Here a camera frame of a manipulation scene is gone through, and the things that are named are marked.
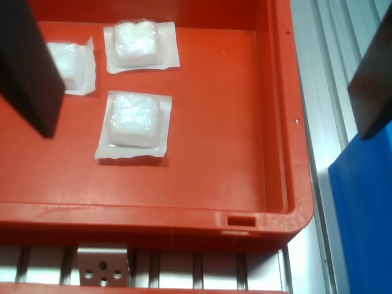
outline screw hole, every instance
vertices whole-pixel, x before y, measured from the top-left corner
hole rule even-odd
[[[92,270],[88,269],[85,271],[86,279],[91,279],[93,276],[94,276],[94,274],[92,273]]]
[[[113,277],[115,277],[115,279],[120,279],[123,276],[122,272],[120,270],[115,270],[115,273],[113,274]]]
[[[99,263],[99,269],[100,269],[101,271],[105,271],[107,268],[108,268],[108,264],[106,263],[105,260],[102,260],[102,261]]]
[[[106,277],[101,277],[100,278],[100,286],[106,287],[107,285],[108,285],[108,279]]]

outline metal bracket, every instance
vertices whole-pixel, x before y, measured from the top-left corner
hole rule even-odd
[[[80,285],[127,287],[127,244],[79,244]]]

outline red plastic crate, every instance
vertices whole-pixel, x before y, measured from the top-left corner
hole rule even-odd
[[[18,294],[285,294],[281,291],[229,291],[229,290],[178,290],[178,289],[130,289],[130,288],[98,288],[79,286],[37,285],[0,283],[0,293]]]
[[[0,241],[272,251],[313,198],[289,0],[30,0],[47,41],[94,39],[97,90],[55,138],[0,99]],[[110,75],[103,27],[174,21],[181,67]],[[173,96],[163,159],[94,160],[109,90]]]

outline sealed pouch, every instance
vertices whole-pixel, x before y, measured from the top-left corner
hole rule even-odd
[[[66,94],[86,95],[96,89],[94,45],[70,42],[49,42],[49,52],[66,86]]]
[[[121,21],[104,28],[104,39],[107,70],[111,74],[179,67],[174,22]]]
[[[172,97],[109,91],[95,158],[163,157]]]

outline gray metal surface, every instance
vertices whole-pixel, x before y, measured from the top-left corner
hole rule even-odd
[[[317,204],[315,226],[329,293],[350,289],[327,168],[356,134],[347,85],[389,3],[292,0]]]
[[[81,285],[128,286],[127,244],[80,244],[77,255]]]
[[[350,293],[327,168],[356,134],[347,85],[390,0],[291,0],[315,216],[271,254],[132,251],[131,287]],[[76,249],[0,246],[0,282],[80,284]]]

